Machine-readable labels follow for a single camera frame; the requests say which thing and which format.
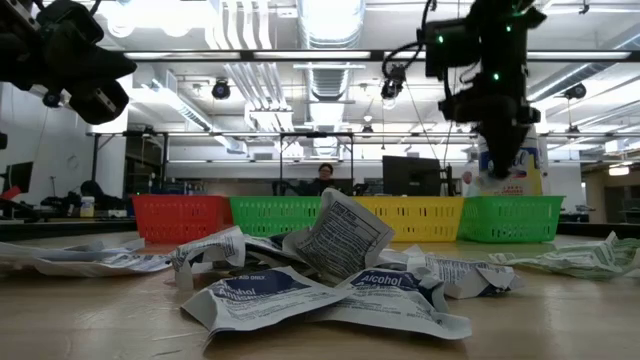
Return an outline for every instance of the green basket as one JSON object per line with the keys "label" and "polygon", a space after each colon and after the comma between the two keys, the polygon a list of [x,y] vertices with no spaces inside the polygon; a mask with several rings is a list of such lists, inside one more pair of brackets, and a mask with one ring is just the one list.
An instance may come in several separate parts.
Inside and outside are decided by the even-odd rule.
{"label": "green basket", "polygon": [[271,236],[312,226],[320,211],[318,196],[236,196],[234,224],[253,236]]}
{"label": "green basket", "polygon": [[458,237],[486,243],[552,241],[564,196],[480,196],[465,200]]}

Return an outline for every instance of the table surface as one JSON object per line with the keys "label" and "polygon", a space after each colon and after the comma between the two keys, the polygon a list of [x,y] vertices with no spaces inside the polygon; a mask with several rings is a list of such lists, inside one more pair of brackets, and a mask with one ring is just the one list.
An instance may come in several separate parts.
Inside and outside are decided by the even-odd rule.
{"label": "table surface", "polygon": [[[62,247],[136,233],[25,241]],[[556,243],[585,239],[558,237]],[[394,244],[402,250],[410,244]],[[423,243],[452,257],[535,255],[551,244]],[[163,252],[170,247],[154,248]],[[593,282],[517,269],[526,287],[493,298],[450,300],[471,319],[473,336],[445,341],[345,323],[288,321],[250,333],[207,332],[183,314],[193,291],[171,285],[173,272],[150,276],[66,279],[0,277],[2,359],[638,359],[640,280]]]}

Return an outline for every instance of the plastic basket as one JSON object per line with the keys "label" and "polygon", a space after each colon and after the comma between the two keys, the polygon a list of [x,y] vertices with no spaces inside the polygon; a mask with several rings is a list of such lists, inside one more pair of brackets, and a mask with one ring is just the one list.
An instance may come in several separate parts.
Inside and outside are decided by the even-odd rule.
{"label": "plastic basket", "polygon": [[464,198],[355,197],[395,230],[395,242],[456,241]]}
{"label": "plastic basket", "polygon": [[552,241],[563,199],[563,196],[468,198],[460,222],[460,238],[490,243]]}
{"label": "plastic basket", "polygon": [[221,196],[139,195],[133,206],[138,233],[153,243],[184,244],[233,224]]}
{"label": "plastic basket", "polygon": [[315,196],[238,196],[231,198],[231,211],[243,233],[271,236],[312,226],[320,204]]}

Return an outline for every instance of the yellow box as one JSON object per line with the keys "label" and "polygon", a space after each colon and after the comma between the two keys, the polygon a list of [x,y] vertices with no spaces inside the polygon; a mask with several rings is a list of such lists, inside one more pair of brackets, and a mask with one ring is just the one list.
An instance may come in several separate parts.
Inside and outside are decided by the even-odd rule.
{"label": "yellow box", "polygon": [[357,196],[358,203],[395,230],[394,242],[456,241],[462,197]]}

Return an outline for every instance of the red basket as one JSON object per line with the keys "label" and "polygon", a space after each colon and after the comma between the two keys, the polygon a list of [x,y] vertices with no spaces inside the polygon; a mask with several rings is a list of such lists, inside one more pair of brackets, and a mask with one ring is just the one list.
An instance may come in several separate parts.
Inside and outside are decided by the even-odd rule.
{"label": "red basket", "polygon": [[138,233],[153,243],[184,244],[233,225],[222,196],[139,195],[133,207]]}

